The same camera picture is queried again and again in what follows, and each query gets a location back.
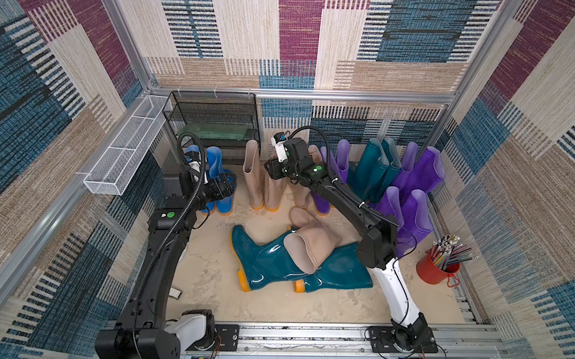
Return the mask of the blue boot from pile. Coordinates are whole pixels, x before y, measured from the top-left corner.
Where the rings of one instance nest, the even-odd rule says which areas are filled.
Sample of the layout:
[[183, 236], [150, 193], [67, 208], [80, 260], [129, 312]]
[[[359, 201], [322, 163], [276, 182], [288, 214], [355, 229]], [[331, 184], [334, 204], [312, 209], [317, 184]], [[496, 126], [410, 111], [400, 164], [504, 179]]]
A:
[[229, 196], [222, 198], [216, 202], [210, 202], [206, 205], [208, 214], [212, 214], [217, 210], [221, 215], [227, 216], [233, 212], [233, 196], [236, 190], [236, 176], [233, 172], [223, 167], [223, 155], [221, 149], [218, 147], [208, 147], [206, 150], [207, 163], [209, 170], [207, 177], [211, 182], [221, 182], [223, 184], [222, 190], [229, 193]]

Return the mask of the beige boot front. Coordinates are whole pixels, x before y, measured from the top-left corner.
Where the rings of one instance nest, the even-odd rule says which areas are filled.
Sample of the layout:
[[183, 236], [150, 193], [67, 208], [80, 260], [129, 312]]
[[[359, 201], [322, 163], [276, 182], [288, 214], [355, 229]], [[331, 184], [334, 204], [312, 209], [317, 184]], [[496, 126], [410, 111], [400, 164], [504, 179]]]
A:
[[279, 209], [283, 193], [287, 187], [286, 179], [271, 179], [264, 177], [264, 205], [265, 209], [275, 212]]

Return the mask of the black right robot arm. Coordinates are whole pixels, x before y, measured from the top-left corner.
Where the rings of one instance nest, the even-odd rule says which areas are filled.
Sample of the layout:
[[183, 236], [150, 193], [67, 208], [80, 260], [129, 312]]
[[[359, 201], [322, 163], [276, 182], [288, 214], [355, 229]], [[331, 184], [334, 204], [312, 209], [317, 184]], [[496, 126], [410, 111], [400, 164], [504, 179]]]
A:
[[326, 155], [326, 160], [314, 161], [307, 143], [297, 136], [303, 130], [317, 132], [326, 144], [329, 142], [326, 134], [313, 126], [299, 127], [290, 134], [276, 133], [271, 139], [276, 156], [264, 164], [265, 170], [273, 180], [288, 178], [294, 184], [309, 188], [349, 220], [361, 236], [357, 258], [374, 272], [389, 304], [394, 347], [402, 353], [418, 350], [429, 327], [412, 300], [400, 270], [400, 258], [396, 254], [399, 228], [396, 219], [380, 214], [359, 200], [334, 172], [331, 154]]

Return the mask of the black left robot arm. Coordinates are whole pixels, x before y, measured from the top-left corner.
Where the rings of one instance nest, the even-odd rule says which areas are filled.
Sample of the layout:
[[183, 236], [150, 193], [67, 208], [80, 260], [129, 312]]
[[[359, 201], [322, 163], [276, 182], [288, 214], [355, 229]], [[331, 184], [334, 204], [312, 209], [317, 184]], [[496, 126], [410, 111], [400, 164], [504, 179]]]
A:
[[191, 168], [188, 156], [182, 155], [178, 174], [168, 179], [176, 191], [149, 219], [146, 257], [121, 315], [96, 338], [99, 359], [180, 359], [191, 347], [206, 351], [217, 341], [209, 310], [188, 311], [172, 323], [165, 318], [175, 269], [197, 227], [197, 213], [235, 191], [234, 182], [224, 175], [207, 178], [208, 159], [199, 137], [183, 132], [177, 142], [184, 138], [197, 146], [199, 166]]

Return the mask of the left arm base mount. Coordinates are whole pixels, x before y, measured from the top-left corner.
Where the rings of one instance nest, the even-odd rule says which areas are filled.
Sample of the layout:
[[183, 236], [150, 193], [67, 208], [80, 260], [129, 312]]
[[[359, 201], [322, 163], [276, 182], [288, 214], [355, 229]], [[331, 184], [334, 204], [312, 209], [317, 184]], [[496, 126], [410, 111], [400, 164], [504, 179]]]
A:
[[210, 309], [184, 311], [178, 321], [176, 336], [183, 351], [237, 351], [240, 327], [236, 323], [217, 323]]

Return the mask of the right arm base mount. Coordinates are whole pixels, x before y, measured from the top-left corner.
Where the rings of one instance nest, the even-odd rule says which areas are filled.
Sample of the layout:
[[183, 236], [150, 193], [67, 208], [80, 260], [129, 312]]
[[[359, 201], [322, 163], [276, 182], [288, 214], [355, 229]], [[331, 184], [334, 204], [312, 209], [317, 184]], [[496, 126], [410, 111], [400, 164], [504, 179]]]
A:
[[371, 344], [374, 353], [403, 354], [424, 352], [436, 354], [438, 346], [433, 330], [429, 327], [424, 314], [407, 327], [392, 321], [390, 326], [372, 326], [365, 331], [365, 338]]

